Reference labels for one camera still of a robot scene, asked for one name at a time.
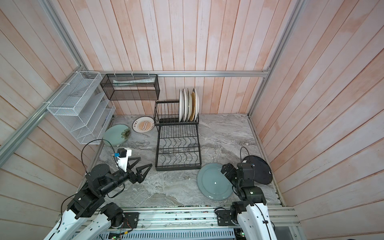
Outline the large grey-green plate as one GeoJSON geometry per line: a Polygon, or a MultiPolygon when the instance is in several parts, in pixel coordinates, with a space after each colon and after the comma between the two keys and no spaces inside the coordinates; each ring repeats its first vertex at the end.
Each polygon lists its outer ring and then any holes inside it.
{"type": "Polygon", "coordinates": [[[197,176],[197,184],[201,193],[214,201],[229,198],[232,193],[231,182],[221,173],[223,165],[209,163],[204,165],[197,176]]]}

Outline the black round plate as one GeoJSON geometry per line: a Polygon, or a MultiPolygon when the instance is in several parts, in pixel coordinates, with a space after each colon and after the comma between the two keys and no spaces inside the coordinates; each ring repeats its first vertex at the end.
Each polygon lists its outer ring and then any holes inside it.
{"type": "Polygon", "coordinates": [[[261,157],[249,155],[243,158],[243,163],[254,165],[253,180],[259,184],[269,185],[273,181],[273,174],[268,163],[261,157]]]}

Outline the black wire dish rack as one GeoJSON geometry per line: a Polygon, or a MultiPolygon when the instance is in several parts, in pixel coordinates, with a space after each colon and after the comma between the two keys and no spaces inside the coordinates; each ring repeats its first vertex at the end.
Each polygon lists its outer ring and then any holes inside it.
{"type": "Polygon", "coordinates": [[[156,170],[200,169],[199,116],[196,122],[184,122],[184,101],[157,101],[154,120],[158,130],[156,170]]]}

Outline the white plate dark green rim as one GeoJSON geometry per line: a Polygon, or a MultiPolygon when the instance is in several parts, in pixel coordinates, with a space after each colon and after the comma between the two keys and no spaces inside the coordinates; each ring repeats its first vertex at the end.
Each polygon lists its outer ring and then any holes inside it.
{"type": "Polygon", "coordinates": [[[198,118],[198,114],[199,114],[199,107],[200,107],[199,101],[200,100],[199,100],[197,90],[195,88],[193,89],[193,92],[195,93],[195,117],[194,117],[194,121],[196,122],[197,118],[198,118]]]}

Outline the cream plate with berry sprigs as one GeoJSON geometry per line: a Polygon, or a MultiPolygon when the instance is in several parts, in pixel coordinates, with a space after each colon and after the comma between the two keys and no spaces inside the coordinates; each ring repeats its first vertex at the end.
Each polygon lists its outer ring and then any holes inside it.
{"type": "Polygon", "coordinates": [[[187,117],[188,122],[191,121],[192,104],[193,104],[192,95],[191,95],[190,91],[188,90],[188,117],[187,117]]]}

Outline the yellow woven plate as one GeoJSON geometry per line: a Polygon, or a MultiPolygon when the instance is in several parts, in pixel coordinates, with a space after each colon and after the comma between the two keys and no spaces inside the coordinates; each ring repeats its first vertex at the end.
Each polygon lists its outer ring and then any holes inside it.
{"type": "Polygon", "coordinates": [[[195,120],[195,115],[196,115],[196,105],[197,105],[197,100],[196,100],[196,92],[192,91],[191,93],[191,116],[190,116],[190,121],[193,122],[195,120]]]}

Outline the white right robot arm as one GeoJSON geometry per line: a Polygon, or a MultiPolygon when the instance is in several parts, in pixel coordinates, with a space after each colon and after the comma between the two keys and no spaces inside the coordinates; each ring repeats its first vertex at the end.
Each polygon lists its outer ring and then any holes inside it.
{"type": "Polygon", "coordinates": [[[256,167],[250,163],[222,166],[221,173],[234,187],[240,201],[233,202],[230,208],[231,220],[243,230],[247,240],[276,240],[274,225],[264,193],[255,186],[256,167]]]}

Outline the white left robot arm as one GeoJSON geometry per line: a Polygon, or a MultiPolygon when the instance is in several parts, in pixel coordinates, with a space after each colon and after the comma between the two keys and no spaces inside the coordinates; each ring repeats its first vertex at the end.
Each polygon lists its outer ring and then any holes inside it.
{"type": "Polygon", "coordinates": [[[123,227],[133,231],[138,224],[138,213],[127,217],[122,208],[115,203],[105,203],[105,197],[126,181],[142,183],[152,168],[152,164],[133,167],[141,160],[134,158],[130,164],[128,158],[117,161],[123,165],[116,172],[111,172],[107,164],[99,164],[86,174],[83,187],[69,198],[66,210],[62,212],[61,219],[45,237],[47,240],[93,240],[109,228],[120,231],[125,235],[123,227]]]}

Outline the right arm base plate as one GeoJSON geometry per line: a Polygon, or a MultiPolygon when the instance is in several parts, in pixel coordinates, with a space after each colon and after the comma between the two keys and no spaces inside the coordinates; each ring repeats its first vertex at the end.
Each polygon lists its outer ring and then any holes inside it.
{"type": "Polygon", "coordinates": [[[217,222],[219,226],[236,226],[237,224],[233,221],[231,211],[223,207],[218,207],[214,210],[217,216],[217,222]]]}

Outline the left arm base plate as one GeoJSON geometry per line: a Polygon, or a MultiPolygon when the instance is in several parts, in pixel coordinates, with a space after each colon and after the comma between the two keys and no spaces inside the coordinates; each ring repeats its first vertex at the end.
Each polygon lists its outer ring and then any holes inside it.
{"type": "Polygon", "coordinates": [[[123,213],[123,226],[122,229],[136,229],[139,221],[139,212],[124,212],[123,213]]]}

